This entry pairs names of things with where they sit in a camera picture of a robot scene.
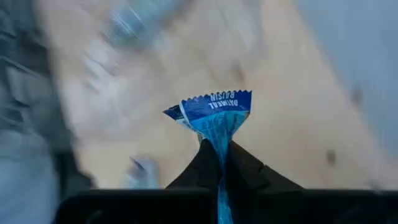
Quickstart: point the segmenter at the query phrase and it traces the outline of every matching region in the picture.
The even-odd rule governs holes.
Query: gray wall
[[[398,156],[398,1],[296,0],[305,22],[379,142]]]

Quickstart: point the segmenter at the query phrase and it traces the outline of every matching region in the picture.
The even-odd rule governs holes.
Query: candy wrapper
[[[183,100],[164,113],[188,129],[207,138],[225,171],[228,144],[250,114],[251,91],[223,91]],[[225,178],[218,186],[218,223],[232,223]]]

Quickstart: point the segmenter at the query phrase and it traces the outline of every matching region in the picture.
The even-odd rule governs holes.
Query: wooden floor
[[[190,96],[248,89],[251,115],[234,140],[277,172],[304,187],[398,188],[396,160],[377,145],[292,1],[261,2],[258,17],[240,20],[256,24],[246,26],[256,30],[248,31],[255,38],[242,34],[239,45],[234,32],[240,30],[227,30],[217,13],[204,10],[220,6],[193,5],[160,34],[165,38],[154,51],[126,57],[123,63],[130,65],[118,72],[128,75],[111,80],[116,84],[104,93],[117,96],[109,106],[107,99],[93,100],[82,84],[82,55],[96,35],[87,27],[97,25],[84,10],[42,1],[76,153],[98,187],[123,187],[129,157],[140,155],[157,161],[166,186],[192,160],[198,143],[162,110]],[[208,15],[198,17],[203,12]],[[241,53],[253,44],[264,54]]]

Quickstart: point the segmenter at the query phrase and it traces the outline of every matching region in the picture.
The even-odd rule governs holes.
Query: blurred background
[[[49,175],[77,179],[61,178],[61,198],[127,187],[131,157],[154,160],[168,185],[198,141],[162,111],[235,89],[253,98],[234,140],[285,177],[320,189],[398,189],[398,2],[0,3],[3,129],[39,135],[56,158]]]

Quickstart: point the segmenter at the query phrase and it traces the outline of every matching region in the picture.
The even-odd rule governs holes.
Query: tan floor
[[[160,183],[166,186],[186,168],[198,143],[189,130],[161,111],[189,96],[242,88],[253,90],[252,112],[234,140],[282,175],[304,187],[368,188],[369,183],[377,183],[382,188],[398,188],[398,178],[393,175],[398,171],[397,162],[377,145],[292,1],[263,2],[265,57],[256,65],[242,62],[239,67],[233,62],[228,68],[214,69],[212,63],[220,62],[218,49],[231,48],[220,47],[221,41],[212,46],[215,53],[204,57],[200,52],[209,46],[209,35],[190,41],[173,37],[155,56],[135,58],[131,62],[135,67],[130,67],[134,75],[126,81],[131,105],[122,109],[122,120],[109,118],[107,124],[127,126],[117,140],[105,140],[102,135],[85,138],[86,132],[80,132],[84,128],[76,128],[87,115],[108,119],[96,117],[98,113],[90,108],[89,100],[82,100],[86,93],[78,87],[84,68],[76,55],[84,54],[84,46],[92,37],[83,25],[92,24],[85,24],[88,22],[82,17],[71,17],[71,8],[61,9],[54,3],[43,7],[63,102],[72,130],[79,137],[76,151],[81,168],[95,176],[99,187],[122,187],[129,156],[136,155],[156,159]],[[188,29],[183,22],[174,22],[172,27],[180,29],[179,34]],[[174,64],[170,63],[171,55]],[[95,122],[89,126],[90,130],[104,128]],[[336,152],[334,166],[328,163],[327,151]]]

